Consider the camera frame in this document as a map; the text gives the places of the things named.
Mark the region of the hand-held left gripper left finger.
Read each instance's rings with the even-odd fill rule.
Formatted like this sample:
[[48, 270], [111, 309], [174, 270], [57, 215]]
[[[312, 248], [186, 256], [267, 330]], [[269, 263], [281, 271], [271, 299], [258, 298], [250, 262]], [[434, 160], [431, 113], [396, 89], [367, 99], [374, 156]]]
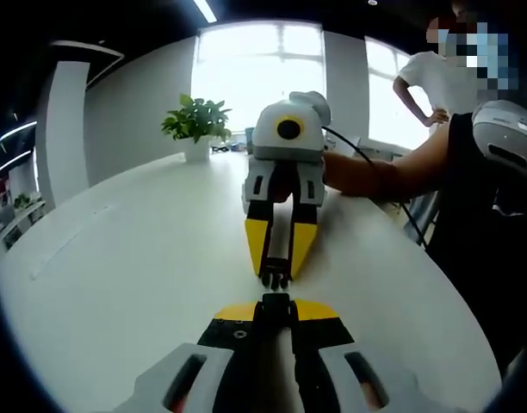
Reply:
[[184, 342], [140, 374], [114, 412], [243, 412], [254, 390], [262, 301], [218, 311], [197, 342]]

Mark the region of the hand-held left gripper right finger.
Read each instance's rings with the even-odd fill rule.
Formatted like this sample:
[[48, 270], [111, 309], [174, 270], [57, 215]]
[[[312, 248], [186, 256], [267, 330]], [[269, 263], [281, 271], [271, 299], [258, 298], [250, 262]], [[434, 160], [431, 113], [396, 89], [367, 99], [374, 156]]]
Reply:
[[294, 378], [306, 412], [417, 412], [417, 389], [364, 353], [328, 305], [289, 304]]

